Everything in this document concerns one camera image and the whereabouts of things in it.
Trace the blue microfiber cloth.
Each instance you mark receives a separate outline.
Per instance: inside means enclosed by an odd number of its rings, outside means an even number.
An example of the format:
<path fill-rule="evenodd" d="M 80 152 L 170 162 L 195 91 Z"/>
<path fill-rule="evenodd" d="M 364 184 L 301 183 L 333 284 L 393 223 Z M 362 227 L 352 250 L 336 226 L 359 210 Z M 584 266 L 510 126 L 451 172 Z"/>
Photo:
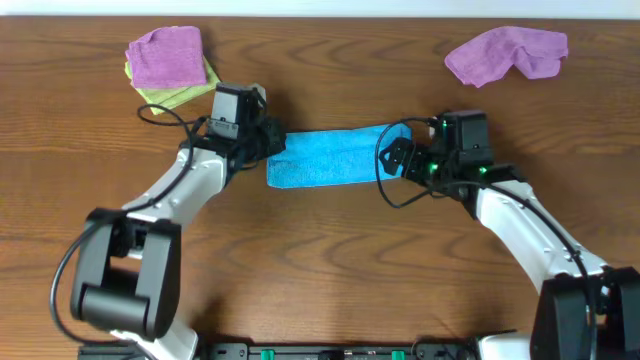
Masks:
<path fill-rule="evenodd" d="M 285 150 L 267 160 L 267 184 L 294 189 L 387 180 L 375 169 L 375 149 L 411 135 L 406 125 L 289 133 Z"/>

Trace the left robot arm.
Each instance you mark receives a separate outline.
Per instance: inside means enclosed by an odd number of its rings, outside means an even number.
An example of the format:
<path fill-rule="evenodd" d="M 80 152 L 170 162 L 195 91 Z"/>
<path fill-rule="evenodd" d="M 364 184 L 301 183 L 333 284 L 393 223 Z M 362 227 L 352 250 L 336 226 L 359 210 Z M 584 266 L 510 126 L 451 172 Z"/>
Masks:
<path fill-rule="evenodd" d="M 236 174 L 284 150 L 285 131 L 267 109 L 262 86 L 217 84 L 210 115 L 176 120 L 186 138 L 167 172 L 122 208 L 87 216 L 68 251 L 78 257 L 74 319 L 145 359 L 195 358 L 198 335 L 176 316 L 181 237 Z"/>

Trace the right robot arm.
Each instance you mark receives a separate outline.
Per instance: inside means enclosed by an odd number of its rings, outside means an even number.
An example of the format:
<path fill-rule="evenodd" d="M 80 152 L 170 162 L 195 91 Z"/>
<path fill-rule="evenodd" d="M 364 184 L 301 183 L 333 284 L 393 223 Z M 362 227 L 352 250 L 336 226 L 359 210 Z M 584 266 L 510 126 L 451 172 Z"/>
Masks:
<path fill-rule="evenodd" d="M 378 138 L 374 171 L 400 175 L 424 195 L 461 203 L 493 232 L 538 292 L 528 335 L 504 332 L 475 341 L 477 359 L 636 359 L 639 273 L 614 268 L 578 242 L 544 208 L 511 164 L 497 164 L 488 119 L 478 110 L 419 117 L 429 144 Z"/>

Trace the folded green cloth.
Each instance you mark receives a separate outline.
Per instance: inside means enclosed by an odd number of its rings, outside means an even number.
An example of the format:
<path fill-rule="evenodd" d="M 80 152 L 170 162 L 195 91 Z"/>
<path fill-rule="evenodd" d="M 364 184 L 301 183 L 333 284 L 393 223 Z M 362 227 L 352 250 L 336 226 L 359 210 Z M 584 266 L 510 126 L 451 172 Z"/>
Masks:
<path fill-rule="evenodd" d="M 125 74 L 146 103 L 168 109 L 212 91 L 220 81 L 201 53 L 128 54 Z"/>

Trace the crumpled purple cloth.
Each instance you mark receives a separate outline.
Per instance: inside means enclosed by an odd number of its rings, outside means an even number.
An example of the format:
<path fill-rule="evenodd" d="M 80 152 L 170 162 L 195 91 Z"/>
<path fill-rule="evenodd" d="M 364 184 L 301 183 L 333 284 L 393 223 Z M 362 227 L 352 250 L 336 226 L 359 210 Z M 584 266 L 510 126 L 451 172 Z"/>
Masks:
<path fill-rule="evenodd" d="M 444 64 L 464 85 L 481 88 L 501 80 L 512 67 L 530 80 L 554 77 L 568 55 L 565 33 L 502 26 L 454 49 Z"/>

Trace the folded purple cloth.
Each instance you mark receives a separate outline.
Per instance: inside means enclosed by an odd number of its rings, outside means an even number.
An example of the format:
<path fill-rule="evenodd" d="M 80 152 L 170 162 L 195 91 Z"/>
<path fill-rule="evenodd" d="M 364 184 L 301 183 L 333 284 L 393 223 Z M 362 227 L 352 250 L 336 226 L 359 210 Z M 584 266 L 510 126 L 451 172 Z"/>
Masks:
<path fill-rule="evenodd" d="M 155 29 L 125 51 L 136 88 L 165 89 L 207 83 L 201 32 L 194 26 Z"/>

